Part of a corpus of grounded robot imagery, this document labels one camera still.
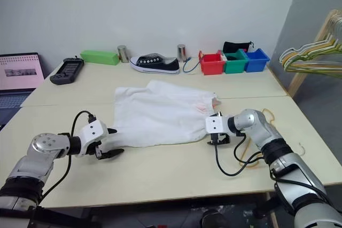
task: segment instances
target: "green bin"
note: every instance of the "green bin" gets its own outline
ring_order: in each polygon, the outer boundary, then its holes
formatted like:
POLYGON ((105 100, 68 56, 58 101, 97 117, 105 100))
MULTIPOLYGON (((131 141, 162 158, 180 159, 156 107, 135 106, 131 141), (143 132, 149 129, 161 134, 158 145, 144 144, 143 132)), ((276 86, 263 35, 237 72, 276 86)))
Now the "green bin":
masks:
POLYGON ((226 64, 224 66, 224 72, 226 74, 244 72, 245 66, 248 63, 248 57, 242 49, 237 50, 236 53, 225 53, 224 55, 227 58, 236 58, 236 60, 226 61, 226 64))

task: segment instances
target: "white wall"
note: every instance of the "white wall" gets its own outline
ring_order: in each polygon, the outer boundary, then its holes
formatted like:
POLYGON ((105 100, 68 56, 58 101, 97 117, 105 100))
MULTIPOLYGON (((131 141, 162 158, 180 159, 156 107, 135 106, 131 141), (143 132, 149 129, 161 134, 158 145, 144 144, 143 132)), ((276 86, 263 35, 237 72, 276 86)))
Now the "white wall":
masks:
POLYGON ((48 70, 85 49, 176 56, 247 42, 270 56, 292 0, 0 0, 0 53, 39 52, 48 70))

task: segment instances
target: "white shoe sole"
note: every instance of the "white shoe sole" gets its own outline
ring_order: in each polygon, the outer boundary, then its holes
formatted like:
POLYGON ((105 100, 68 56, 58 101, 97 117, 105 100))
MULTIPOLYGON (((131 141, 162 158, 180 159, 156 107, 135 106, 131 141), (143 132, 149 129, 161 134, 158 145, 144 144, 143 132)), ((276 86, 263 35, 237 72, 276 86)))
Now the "white shoe sole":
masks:
POLYGON ((133 62, 129 62, 129 64, 133 69, 139 72, 144 72, 144 73, 162 73, 162 74, 170 74, 170 75, 176 75, 180 73, 180 69, 178 70, 148 69, 148 68, 136 66, 133 62))

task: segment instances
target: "green box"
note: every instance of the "green box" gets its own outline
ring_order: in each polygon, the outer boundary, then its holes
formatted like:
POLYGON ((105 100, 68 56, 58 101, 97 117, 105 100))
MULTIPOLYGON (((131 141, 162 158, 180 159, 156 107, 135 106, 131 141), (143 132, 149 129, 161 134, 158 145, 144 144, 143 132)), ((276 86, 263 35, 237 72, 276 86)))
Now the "green box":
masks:
POLYGON ((225 53, 224 55, 226 57, 232 56, 236 58, 236 60, 226 61, 224 66, 224 72, 226 74, 244 72, 245 66, 248 63, 248 57, 242 49, 237 50, 236 53, 225 53))
POLYGON ((117 65, 120 61, 116 53, 104 51, 84 50, 81 53, 81 57, 85 62, 93 62, 95 64, 117 65))

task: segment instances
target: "laptop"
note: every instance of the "laptop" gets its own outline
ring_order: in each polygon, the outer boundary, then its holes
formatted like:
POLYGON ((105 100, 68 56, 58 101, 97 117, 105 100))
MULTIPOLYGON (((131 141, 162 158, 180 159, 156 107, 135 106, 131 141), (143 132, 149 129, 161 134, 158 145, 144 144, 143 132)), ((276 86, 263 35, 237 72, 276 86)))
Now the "laptop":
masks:
POLYGON ((43 81, 38 53, 0 55, 0 127, 43 81))

